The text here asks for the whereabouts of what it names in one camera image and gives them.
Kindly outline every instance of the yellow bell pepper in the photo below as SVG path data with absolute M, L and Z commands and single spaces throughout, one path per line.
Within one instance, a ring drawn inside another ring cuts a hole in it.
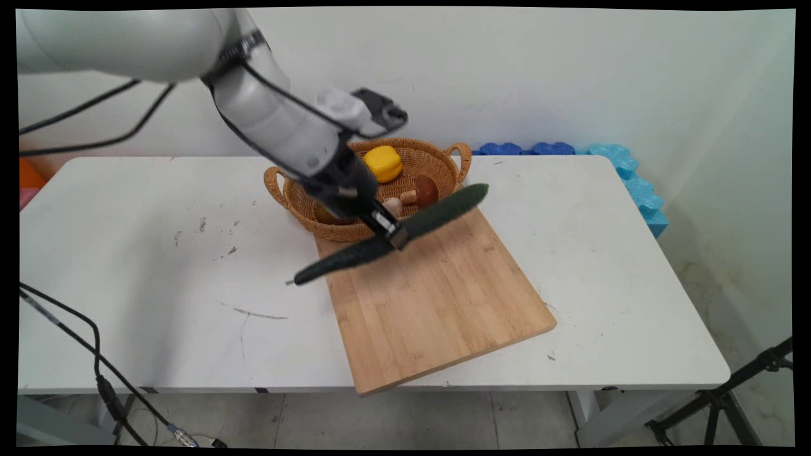
M 394 180 L 403 171 L 400 154 L 392 146 L 379 146 L 363 157 L 363 162 L 375 175 L 378 183 Z

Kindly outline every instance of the fake vegetable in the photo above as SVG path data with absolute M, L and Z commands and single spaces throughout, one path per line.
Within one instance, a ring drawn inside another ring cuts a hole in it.
M 354 219 L 351 218 L 342 219 L 335 217 L 320 203 L 315 203 L 315 219 L 327 225 L 349 225 L 354 222 Z
M 417 203 L 420 209 L 434 204 L 439 199 L 439 189 L 431 178 L 423 175 L 417 176 L 414 190 L 406 191 L 400 195 L 403 204 Z
M 390 182 L 403 171 L 400 154 L 392 146 L 375 147 L 363 156 L 363 162 L 378 183 Z
M 383 207 L 392 213 L 394 217 L 400 217 L 403 214 L 403 203 L 400 198 L 386 198 Z
M 487 194 L 487 188 L 488 185 L 485 183 L 475 183 L 464 187 L 430 208 L 406 218 L 402 224 L 410 238 L 412 240 L 416 239 L 461 217 L 476 207 Z M 302 285 L 334 271 L 364 265 L 393 250 L 394 247 L 387 240 L 379 236 L 373 236 L 326 256 L 298 271 L 288 284 Z

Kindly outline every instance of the white wall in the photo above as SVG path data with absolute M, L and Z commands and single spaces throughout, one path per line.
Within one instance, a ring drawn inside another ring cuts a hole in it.
M 708 325 L 717 340 L 728 339 L 719 345 L 733 367 L 788 332 L 787 78 L 794 11 L 363 6 L 251 12 L 294 90 L 309 99 L 328 84 L 378 90 L 410 114 L 399 135 L 439 146 L 461 140 L 474 148 L 490 141 L 529 148 L 541 140 L 631 148 L 640 173 L 666 201 L 672 225 L 662 237 L 665 252 L 677 271 L 695 264 L 683 281 L 709 286 L 726 273 L 745 289 L 726 286 L 724 304 L 709 307 L 720 312 Z M 121 81 L 95 73 L 21 76 L 20 125 Z M 159 91 L 155 84 L 139 87 L 26 136 L 21 147 L 125 131 Z M 207 89 L 190 82 L 133 140 L 88 154 L 113 153 L 253 152 L 222 124 Z M 52 174 L 72 156 L 43 157 L 36 165 Z M 763 219 L 741 214 L 749 211 Z M 771 222 L 775 228 L 768 231 Z M 699 273 L 699 266 L 706 271 Z M 710 299 L 687 288 L 697 303 Z M 756 326 L 758 320 L 764 323 Z M 765 400 L 741 401 L 762 438 L 793 444 L 790 390 L 781 392 L 775 383 L 761 391 L 778 401 L 774 409 Z M 783 426 L 774 424 L 778 420 Z
M 659 242 L 731 369 L 792 335 L 793 24 L 736 111 L 718 119 Z M 766 445 L 794 445 L 794 382 L 735 390 Z

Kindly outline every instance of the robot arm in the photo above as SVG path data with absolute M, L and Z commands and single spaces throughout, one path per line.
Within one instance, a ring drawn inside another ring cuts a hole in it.
M 346 146 L 370 119 L 384 124 L 391 101 L 366 89 L 321 93 L 315 108 L 348 129 L 307 112 L 280 92 L 290 90 L 290 80 L 244 8 L 17 10 L 16 22 L 19 73 L 98 70 L 156 82 L 202 79 L 225 122 L 251 147 L 338 217 L 359 217 L 395 247 L 405 246 L 400 223 L 375 200 L 374 176 Z M 397 112 L 402 125 L 406 114 Z

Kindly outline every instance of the tiled floor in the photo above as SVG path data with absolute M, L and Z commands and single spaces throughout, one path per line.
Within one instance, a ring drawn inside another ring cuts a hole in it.
M 598 395 L 605 407 L 620 392 Z M 576 448 L 575 424 L 565 393 L 401 393 L 358 398 L 334 394 L 151 394 L 148 400 L 170 421 L 206 446 L 217 437 L 231 447 L 280 449 L 521 449 Z M 94 421 L 97 397 L 50 401 L 59 410 Z M 176 446 L 143 404 L 130 412 L 133 428 L 148 443 Z M 677 445 L 700 445 L 706 413 L 673 428 Z M 135 445 L 123 431 L 120 443 Z M 719 422 L 716 443 L 737 445 L 729 423 Z M 17 445 L 36 442 L 18 436 Z M 610 446 L 657 445 L 638 428 Z

